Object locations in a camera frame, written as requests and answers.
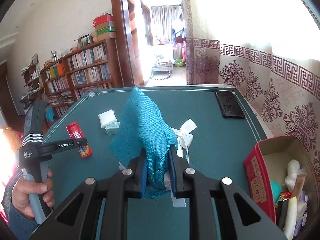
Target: metal screw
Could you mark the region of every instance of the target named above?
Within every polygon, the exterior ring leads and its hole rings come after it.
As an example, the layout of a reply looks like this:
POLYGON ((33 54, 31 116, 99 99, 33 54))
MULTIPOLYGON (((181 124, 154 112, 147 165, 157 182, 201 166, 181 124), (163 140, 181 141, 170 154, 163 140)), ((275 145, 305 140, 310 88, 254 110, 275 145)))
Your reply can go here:
POLYGON ((123 175, 130 175, 132 173, 132 170, 131 169, 124 169, 122 170, 122 174, 123 175))
POLYGON ((190 174, 190 175, 192 175, 192 174, 195 174, 195 169, 193 169, 193 168, 186 168, 186 173, 187 174, 190 174))
POLYGON ((94 182, 95 182, 94 178, 87 178, 85 180, 85 183, 88 184, 88 185, 92 185, 94 182))
POLYGON ((230 185, 232 183, 232 179, 230 179, 228 177, 224 177, 222 179, 222 182, 223 182, 223 184, 230 185))

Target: greek key border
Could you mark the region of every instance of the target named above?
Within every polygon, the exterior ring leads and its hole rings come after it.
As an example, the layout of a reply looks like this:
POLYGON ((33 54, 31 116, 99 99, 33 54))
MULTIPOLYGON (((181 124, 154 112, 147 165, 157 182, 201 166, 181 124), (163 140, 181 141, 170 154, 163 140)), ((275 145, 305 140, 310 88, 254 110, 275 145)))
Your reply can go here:
POLYGON ((272 54, 242 46, 221 44, 217 40, 186 39, 187 47, 220 49, 222 55, 242 57, 250 62, 267 67, 274 74, 303 88, 320 100, 320 77, 311 71, 272 54))

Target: white bow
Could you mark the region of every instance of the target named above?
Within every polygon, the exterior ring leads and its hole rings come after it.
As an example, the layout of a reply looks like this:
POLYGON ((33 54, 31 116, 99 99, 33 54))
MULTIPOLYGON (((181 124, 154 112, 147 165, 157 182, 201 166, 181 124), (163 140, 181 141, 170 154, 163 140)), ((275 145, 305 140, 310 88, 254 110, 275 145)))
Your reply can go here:
POLYGON ((180 130, 172 128, 172 130, 175 132, 176 136, 178 137, 178 150, 177 150, 177 155, 179 157, 183 157, 183 148, 186 149, 187 155, 186 155, 186 160, 189 163, 189 151, 188 148, 192 142, 193 135, 189 134, 192 132, 194 129, 196 129, 197 126, 196 124, 189 119, 186 121, 180 128, 180 130))
MULTIPOLYGON (((196 129, 197 126, 196 124, 189 119, 186 121, 180 128, 180 130, 177 130, 175 128, 172 128, 174 133, 176 134, 178 138, 178 150, 177 150, 177 155, 181 158, 183 158, 183 148, 186 149, 187 155, 186 155, 186 160, 189 163, 189 152, 188 148, 192 142, 193 135, 190 134, 191 131, 196 129)), ((170 182, 170 174, 169 171, 167 171, 164 174, 164 186, 167 188, 167 190, 171 190, 171 182, 170 182)), ((186 206, 186 201, 184 198, 175 198, 173 196, 172 190, 171 190, 171 199, 174 207, 185 207, 186 206)))

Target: small patterned box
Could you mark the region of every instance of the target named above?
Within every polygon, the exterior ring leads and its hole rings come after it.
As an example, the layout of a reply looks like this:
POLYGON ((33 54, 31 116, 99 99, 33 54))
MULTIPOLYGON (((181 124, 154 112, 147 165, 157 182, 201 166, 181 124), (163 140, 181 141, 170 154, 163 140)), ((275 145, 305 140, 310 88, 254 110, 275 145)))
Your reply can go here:
POLYGON ((119 130, 119 125, 120 125, 120 122, 113 122, 113 123, 108 123, 106 125, 106 133, 108 135, 110 134, 117 134, 118 130, 119 130))

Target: bookshelf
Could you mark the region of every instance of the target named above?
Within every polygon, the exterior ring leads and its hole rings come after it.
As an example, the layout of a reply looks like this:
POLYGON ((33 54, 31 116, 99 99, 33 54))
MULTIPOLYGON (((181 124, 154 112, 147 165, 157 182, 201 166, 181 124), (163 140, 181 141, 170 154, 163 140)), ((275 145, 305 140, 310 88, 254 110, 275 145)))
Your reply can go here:
POLYGON ((115 39, 89 44, 40 71, 57 117, 90 91, 123 87, 115 39))
POLYGON ((30 104, 33 103, 34 100, 41 99, 41 94, 43 93, 43 87, 39 87, 40 76, 32 78, 32 73, 36 72, 36 64, 29 65, 28 68, 21 74, 26 83, 25 87, 31 91, 29 95, 21 98, 20 103, 23 104, 23 110, 27 110, 30 104))

